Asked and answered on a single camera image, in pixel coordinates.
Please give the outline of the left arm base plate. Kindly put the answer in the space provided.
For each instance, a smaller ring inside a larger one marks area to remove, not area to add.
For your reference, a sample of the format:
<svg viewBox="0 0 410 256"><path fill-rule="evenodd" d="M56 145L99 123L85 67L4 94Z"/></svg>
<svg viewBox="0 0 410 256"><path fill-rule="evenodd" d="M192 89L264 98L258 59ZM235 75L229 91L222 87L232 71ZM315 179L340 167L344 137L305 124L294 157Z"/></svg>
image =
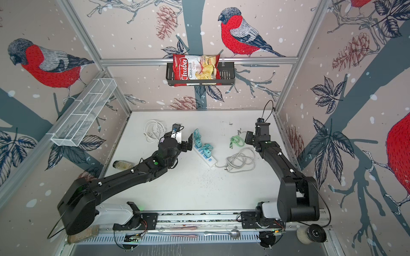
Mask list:
<svg viewBox="0 0 410 256"><path fill-rule="evenodd" d="M155 230L158 220L157 213L138 213L134 214L125 224L114 224L115 231L132 231L132 230Z"/></svg>

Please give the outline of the green charger with cable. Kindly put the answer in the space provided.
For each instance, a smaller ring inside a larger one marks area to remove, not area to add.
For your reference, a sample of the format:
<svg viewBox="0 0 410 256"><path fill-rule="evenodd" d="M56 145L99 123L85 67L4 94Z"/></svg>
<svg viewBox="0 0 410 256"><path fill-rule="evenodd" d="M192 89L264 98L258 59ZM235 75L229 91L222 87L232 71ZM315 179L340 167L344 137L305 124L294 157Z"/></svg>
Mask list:
<svg viewBox="0 0 410 256"><path fill-rule="evenodd" d="M233 149L234 145L238 147L244 147L245 146L245 141L242 139L240 135L235 135L230 138L230 145L229 147Z"/></svg>

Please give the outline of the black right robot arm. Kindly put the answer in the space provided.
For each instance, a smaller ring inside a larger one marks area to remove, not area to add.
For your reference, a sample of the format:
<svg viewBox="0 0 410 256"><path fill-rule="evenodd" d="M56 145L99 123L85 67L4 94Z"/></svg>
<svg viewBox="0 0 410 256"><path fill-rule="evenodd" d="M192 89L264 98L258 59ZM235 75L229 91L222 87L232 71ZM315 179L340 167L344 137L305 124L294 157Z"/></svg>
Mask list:
<svg viewBox="0 0 410 256"><path fill-rule="evenodd" d="M319 220L319 193L315 179L297 170L283 154L279 144L271 140L270 123L258 118L255 131L247 132L245 143L254 147L280 181L276 201L258 203L260 218L278 218L284 222Z"/></svg>

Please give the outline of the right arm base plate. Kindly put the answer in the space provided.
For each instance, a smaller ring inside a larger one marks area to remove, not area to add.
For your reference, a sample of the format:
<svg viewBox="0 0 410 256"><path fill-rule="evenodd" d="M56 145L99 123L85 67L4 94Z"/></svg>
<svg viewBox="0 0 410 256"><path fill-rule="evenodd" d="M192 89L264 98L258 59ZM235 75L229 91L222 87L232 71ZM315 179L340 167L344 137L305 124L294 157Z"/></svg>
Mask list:
<svg viewBox="0 0 410 256"><path fill-rule="evenodd" d="M238 219L243 229L285 229L280 219L267 219L255 211L242 211Z"/></svg>

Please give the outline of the white power strip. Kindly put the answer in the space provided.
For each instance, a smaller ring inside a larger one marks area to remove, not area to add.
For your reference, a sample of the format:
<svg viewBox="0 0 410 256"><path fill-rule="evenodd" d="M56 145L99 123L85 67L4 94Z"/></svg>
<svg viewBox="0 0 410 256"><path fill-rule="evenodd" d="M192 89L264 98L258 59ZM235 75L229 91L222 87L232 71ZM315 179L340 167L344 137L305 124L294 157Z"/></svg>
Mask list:
<svg viewBox="0 0 410 256"><path fill-rule="evenodd" d="M212 156L213 146L210 144L205 144L202 147L194 145L193 150L209 167L214 167L217 164L217 160Z"/></svg>

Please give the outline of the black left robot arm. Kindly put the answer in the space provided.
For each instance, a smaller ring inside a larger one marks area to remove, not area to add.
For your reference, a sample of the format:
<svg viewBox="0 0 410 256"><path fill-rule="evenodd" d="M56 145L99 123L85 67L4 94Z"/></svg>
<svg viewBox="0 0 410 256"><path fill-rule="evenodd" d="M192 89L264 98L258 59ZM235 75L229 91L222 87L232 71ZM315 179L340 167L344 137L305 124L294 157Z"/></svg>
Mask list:
<svg viewBox="0 0 410 256"><path fill-rule="evenodd" d="M95 220L98 205L133 186L158 179L176 167L180 153L192 148L193 134L181 143L167 136L152 156L125 171L91 181L85 178L73 181L57 205L66 234L76 235L86 230Z"/></svg>

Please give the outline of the teal charger round plug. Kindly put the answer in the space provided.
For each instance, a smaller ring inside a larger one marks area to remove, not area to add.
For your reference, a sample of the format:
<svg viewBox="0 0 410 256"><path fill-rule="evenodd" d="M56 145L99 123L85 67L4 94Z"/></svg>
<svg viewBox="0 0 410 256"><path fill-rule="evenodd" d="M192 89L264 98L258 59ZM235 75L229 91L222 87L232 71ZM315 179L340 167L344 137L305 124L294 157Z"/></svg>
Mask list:
<svg viewBox="0 0 410 256"><path fill-rule="evenodd" d="M211 152L213 150L213 146L211 144L205 144L200 148L200 153L205 157L205 158L210 158L211 157Z"/></svg>

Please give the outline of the teal charger with cable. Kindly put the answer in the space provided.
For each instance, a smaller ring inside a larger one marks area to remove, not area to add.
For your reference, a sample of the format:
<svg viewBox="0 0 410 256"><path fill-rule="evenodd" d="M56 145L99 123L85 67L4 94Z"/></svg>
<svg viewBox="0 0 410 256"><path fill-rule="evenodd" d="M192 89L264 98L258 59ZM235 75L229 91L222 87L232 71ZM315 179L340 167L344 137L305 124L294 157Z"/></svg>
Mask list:
<svg viewBox="0 0 410 256"><path fill-rule="evenodd" d="M202 147L202 140L201 140L201 134L199 129L195 129L193 133L193 139L194 139L194 144L196 148L201 148Z"/></svg>

